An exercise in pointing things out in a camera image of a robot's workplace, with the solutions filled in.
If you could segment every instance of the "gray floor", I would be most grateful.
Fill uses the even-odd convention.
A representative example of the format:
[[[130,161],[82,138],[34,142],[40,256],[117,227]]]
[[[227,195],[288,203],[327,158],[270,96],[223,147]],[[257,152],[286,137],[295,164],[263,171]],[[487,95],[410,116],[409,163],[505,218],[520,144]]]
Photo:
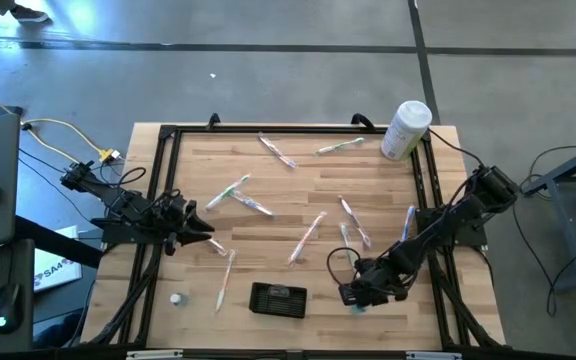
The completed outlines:
[[[7,15],[0,17],[0,37],[414,45],[405,0],[19,3],[46,10],[54,22],[20,28]],[[576,0],[419,0],[418,5],[429,46],[576,48]],[[442,123],[458,126],[464,147],[514,179],[525,177],[542,150],[576,144],[576,57],[433,55],[429,63]],[[408,99],[423,100],[416,55],[0,49],[0,100],[26,107],[27,118],[72,121],[99,145],[122,152],[137,121],[207,121],[218,112],[226,122],[347,123],[362,112],[386,123]],[[42,126],[41,135],[81,160],[96,159],[65,129]],[[53,164],[67,165],[24,135],[21,144]],[[537,170],[573,154],[552,154]],[[34,166],[58,181],[58,174]],[[23,166],[19,179],[20,215],[55,229],[73,222],[91,227]],[[101,215],[90,196],[67,195],[86,216]],[[546,268],[555,273],[565,251],[550,204],[522,200],[517,212]],[[559,295],[559,312],[548,317],[548,286],[512,215],[495,218],[487,233],[508,343],[576,354],[576,291]]]

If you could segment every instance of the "black mouse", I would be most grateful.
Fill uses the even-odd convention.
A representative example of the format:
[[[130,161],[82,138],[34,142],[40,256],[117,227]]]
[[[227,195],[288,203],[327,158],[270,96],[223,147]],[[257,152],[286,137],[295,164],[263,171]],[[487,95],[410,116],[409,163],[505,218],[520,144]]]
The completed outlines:
[[[0,334],[10,334],[21,325],[22,295],[19,284],[6,284],[0,288]]]

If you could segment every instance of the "wooden table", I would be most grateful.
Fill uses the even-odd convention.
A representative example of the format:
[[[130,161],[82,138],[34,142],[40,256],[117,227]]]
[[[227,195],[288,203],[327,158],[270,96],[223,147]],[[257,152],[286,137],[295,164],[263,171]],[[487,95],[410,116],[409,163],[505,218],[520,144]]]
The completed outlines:
[[[152,167],[158,123],[135,124],[125,169]],[[454,127],[436,126],[438,134],[459,145]],[[339,223],[349,223],[339,204],[343,195],[372,238],[363,252],[358,233],[350,226],[355,248],[375,256],[400,236],[409,205],[416,204],[410,160],[393,162],[379,150],[381,135],[364,136],[364,144],[314,157],[315,150],[354,138],[353,135],[271,134],[270,139],[297,164],[290,169],[257,140],[255,134],[184,134],[175,188],[203,208],[242,175],[252,176],[240,190],[278,215],[273,219],[234,199],[226,199],[209,213],[201,213],[215,228],[214,238],[236,249],[237,258],[221,311],[215,303],[227,263],[206,243],[163,256],[153,305],[148,347],[216,349],[406,350],[440,349],[437,319],[426,266],[406,301],[392,302],[353,315],[339,298],[337,285],[326,270],[328,253],[342,246]],[[461,154],[438,139],[432,141],[443,197],[447,199],[466,178]],[[164,159],[168,158],[170,146]],[[421,163],[425,173],[426,161]],[[166,174],[162,169],[162,180]],[[148,176],[132,184],[147,190]],[[428,203],[432,204],[430,194]],[[316,236],[304,248],[299,263],[287,259],[297,241],[320,211],[327,211]],[[126,296],[135,246],[122,245],[101,262],[83,340],[100,332]],[[495,295],[488,268],[471,249],[455,251],[465,303],[494,339],[503,343]],[[340,252],[333,259],[339,276],[349,265]],[[252,282],[308,289],[303,320],[254,314],[248,309]],[[172,293],[186,294],[182,308],[170,304]],[[138,327],[137,304],[133,336]],[[454,315],[448,306],[453,338]]]

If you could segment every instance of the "white bottle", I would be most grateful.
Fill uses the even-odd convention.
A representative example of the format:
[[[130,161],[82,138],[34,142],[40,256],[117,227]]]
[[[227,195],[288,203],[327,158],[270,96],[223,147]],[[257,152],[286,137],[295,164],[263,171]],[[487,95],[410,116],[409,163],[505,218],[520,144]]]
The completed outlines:
[[[381,142],[381,152],[390,160],[401,160],[417,146],[432,121],[432,112],[421,101],[399,105]]]

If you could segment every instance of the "shoe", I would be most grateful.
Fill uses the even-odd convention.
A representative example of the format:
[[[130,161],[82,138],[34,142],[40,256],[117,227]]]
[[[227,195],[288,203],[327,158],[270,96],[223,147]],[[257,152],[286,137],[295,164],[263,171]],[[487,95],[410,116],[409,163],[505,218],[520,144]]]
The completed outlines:
[[[45,12],[29,9],[21,5],[15,6],[10,13],[19,22],[43,22],[48,20],[48,14]]]

